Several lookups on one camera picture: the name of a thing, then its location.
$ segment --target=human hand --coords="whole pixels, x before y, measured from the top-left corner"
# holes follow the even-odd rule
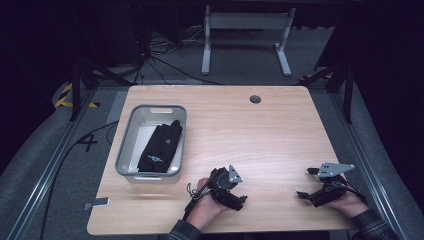
[[[347,217],[353,218],[368,210],[368,206],[354,193],[346,191],[346,194],[337,200],[333,200],[325,206],[340,210]]]
[[[208,181],[207,178],[202,178],[197,184],[197,189],[201,189]],[[200,198],[190,215],[187,217],[187,222],[202,231],[206,228],[219,214],[227,211],[229,208],[215,202],[208,194]]]

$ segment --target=metal bracket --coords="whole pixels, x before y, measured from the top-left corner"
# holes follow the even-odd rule
[[[240,177],[240,175],[237,173],[236,169],[234,169],[233,165],[230,164],[228,169],[229,169],[229,171],[228,171],[229,172],[228,181],[230,181],[230,183],[243,182],[243,178]]]
[[[94,207],[103,207],[103,206],[109,206],[110,204],[110,198],[96,198],[91,203],[84,203],[83,210],[90,210]]]
[[[350,171],[352,169],[355,169],[355,166],[353,166],[352,164],[338,164],[338,163],[324,162],[322,163],[317,176],[320,178],[334,177],[341,173]]]

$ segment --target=round hole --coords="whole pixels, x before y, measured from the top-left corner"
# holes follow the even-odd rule
[[[250,96],[250,101],[254,104],[258,104],[261,102],[261,97],[256,96],[256,95],[252,95]]]

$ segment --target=sleeve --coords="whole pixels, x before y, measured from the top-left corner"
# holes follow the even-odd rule
[[[197,240],[200,234],[200,230],[190,223],[178,220],[171,232],[166,236],[166,240]]]
[[[352,239],[365,240],[395,240],[399,239],[393,229],[373,210],[367,210],[352,218],[359,229]]]

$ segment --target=wooden tabletop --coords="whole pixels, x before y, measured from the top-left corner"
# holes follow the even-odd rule
[[[261,102],[250,101],[252,95]],[[181,179],[175,184],[132,184],[115,170],[131,110],[141,104],[181,105],[187,111]],[[221,214],[204,232],[258,232],[353,228],[341,213],[314,208],[296,191],[313,193],[320,181],[307,173],[338,163],[308,90],[282,86],[131,87],[113,140],[88,232],[168,233],[197,185],[214,168],[232,164],[243,177],[231,193],[247,195],[240,211]]]

